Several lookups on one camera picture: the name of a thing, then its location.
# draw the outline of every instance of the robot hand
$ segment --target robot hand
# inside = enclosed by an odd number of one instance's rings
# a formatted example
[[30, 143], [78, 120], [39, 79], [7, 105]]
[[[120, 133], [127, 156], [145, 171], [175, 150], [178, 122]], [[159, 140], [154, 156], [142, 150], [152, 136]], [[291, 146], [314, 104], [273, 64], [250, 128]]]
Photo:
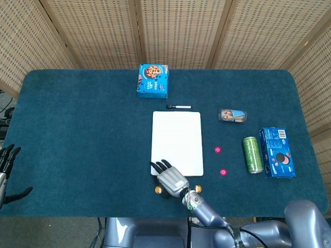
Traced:
[[21, 147], [17, 147], [15, 150], [13, 150], [13, 148], [14, 144], [11, 144], [7, 148], [3, 148], [0, 150], [0, 208], [3, 204], [7, 204], [26, 197], [33, 189], [32, 187], [29, 187], [22, 193], [5, 196], [7, 180], [10, 177], [11, 169], [14, 165], [16, 155], [21, 150]]
[[162, 163], [149, 163], [159, 174], [157, 179], [170, 195], [183, 198], [189, 189], [188, 180], [167, 160], [162, 159], [161, 161]]

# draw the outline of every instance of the dry erase marker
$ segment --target dry erase marker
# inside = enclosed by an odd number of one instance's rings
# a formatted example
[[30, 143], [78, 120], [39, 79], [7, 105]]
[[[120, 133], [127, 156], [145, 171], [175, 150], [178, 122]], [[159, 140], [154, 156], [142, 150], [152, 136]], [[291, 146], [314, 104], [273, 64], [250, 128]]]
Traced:
[[192, 107], [191, 107], [191, 106], [179, 106], [179, 105], [178, 105], [178, 106], [167, 105], [167, 108], [168, 108], [168, 109], [171, 109], [171, 108], [172, 108], [172, 109], [176, 109], [176, 108], [178, 108], [178, 109], [184, 109], [184, 108], [185, 108], [185, 109], [189, 109], [189, 108], [192, 108]]

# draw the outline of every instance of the plastic container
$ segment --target plastic container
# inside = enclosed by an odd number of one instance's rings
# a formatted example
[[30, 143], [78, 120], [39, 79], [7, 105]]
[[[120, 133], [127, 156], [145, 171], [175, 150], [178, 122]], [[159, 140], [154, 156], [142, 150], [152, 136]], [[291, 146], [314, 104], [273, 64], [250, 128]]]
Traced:
[[221, 109], [218, 113], [218, 119], [223, 121], [244, 122], [247, 120], [246, 111]]

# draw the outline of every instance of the small round object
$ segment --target small round object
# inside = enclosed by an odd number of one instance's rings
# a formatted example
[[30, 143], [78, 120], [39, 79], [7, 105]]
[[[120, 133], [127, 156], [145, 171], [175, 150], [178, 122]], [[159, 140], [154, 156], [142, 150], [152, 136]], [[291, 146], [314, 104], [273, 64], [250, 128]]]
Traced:
[[196, 186], [194, 187], [194, 190], [195, 190], [197, 193], [201, 193], [201, 191], [202, 191], [202, 187], [201, 187], [200, 185], [196, 185]]
[[222, 152], [222, 148], [220, 146], [216, 146], [214, 149], [215, 153], [221, 153]]
[[228, 174], [228, 171], [226, 169], [221, 169], [219, 171], [219, 174], [221, 174], [221, 176], [225, 177]]
[[162, 188], [161, 188], [161, 186], [156, 186], [156, 187], [155, 187], [155, 193], [157, 193], [157, 194], [161, 194], [161, 193], [162, 193]]

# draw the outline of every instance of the blue box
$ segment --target blue box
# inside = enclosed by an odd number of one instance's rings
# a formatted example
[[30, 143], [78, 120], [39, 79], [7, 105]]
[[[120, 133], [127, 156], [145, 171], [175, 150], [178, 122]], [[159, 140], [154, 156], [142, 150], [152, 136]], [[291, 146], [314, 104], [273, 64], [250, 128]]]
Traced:
[[285, 128], [259, 131], [266, 177], [293, 178], [295, 169]]
[[168, 98], [168, 80], [168, 66], [141, 64], [137, 86], [138, 97]]

